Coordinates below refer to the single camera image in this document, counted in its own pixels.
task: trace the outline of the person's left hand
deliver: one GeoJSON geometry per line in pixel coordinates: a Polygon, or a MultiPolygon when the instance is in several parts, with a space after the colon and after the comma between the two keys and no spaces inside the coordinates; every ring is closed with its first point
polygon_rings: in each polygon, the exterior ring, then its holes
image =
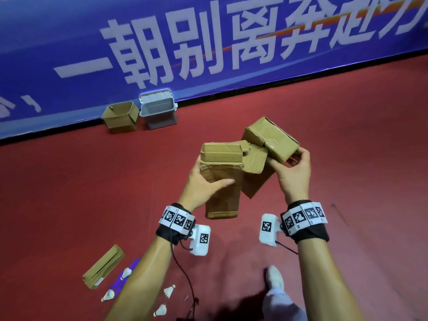
{"type": "Polygon", "coordinates": [[[205,204],[218,190],[235,182],[233,179],[222,179],[212,183],[206,181],[201,175],[200,164],[201,156],[198,156],[194,167],[190,171],[183,194],[178,201],[180,205],[190,212],[205,204]]]}

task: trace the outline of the light gray pants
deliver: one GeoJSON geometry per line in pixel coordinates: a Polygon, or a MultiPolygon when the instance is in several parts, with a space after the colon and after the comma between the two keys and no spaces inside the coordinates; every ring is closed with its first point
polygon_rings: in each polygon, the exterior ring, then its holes
{"type": "Polygon", "coordinates": [[[306,311],[298,307],[280,288],[273,288],[263,301],[265,321],[308,321],[306,311]]]}

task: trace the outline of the white sneaker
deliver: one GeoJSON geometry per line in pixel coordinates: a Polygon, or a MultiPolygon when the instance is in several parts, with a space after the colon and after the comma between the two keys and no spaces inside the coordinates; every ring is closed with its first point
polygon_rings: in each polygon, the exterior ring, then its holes
{"type": "Polygon", "coordinates": [[[284,279],[282,279],[280,271],[274,265],[267,269],[266,281],[270,289],[280,288],[284,290],[284,279]]]}

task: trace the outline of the brown cardboard box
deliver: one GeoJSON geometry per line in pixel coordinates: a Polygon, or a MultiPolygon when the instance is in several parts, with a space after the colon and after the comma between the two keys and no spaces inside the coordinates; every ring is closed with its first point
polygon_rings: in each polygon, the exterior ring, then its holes
{"type": "MultiPolygon", "coordinates": [[[[265,116],[245,128],[242,139],[252,145],[265,147],[268,151],[268,156],[280,163],[286,162],[299,148],[298,141],[265,116]]],[[[259,174],[246,173],[242,181],[242,192],[252,198],[273,173],[274,170],[267,163],[259,174]]]]}
{"type": "Polygon", "coordinates": [[[122,249],[115,244],[84,275],[83,281],[89,289],[96,289],[117,264],[125,257],[122,249]]]}
{"type": "Polygon", "coordinates": [[[111,133],[124,133],[136,130],[140,110],[132,101],[110,105],[101,116],[111,133]]]}
{"type": "Polygon", "coordinates": [[[201,174],[209,182],[231,178],[233,185],[219,190],[206,203],[206,218],[238,216],[239,196],[245,174],[261,173],[267,149],[242,140],[231,143],[205,143],[201,149],[201,174]]]}

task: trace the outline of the wrist strap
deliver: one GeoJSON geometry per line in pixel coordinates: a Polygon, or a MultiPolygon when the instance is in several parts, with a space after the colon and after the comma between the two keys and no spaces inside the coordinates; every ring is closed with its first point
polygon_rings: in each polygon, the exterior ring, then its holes
{"type": "Polygon", "coordinates": [[[195,216],[180,204],[173,203],[165,208],[159,224],[156,235],[177,245],[181,239],[189,236],[195,225],[195,216]]]}
{"type": "Polygon", "coordinates": [[[310,200],[293,202],[288,206],[288,210],[281,214],[281,220],[284,233],[295,243],[312,238],[327,242],[330,240],[324,225],[328,222],[318,202],[310,200]]]}

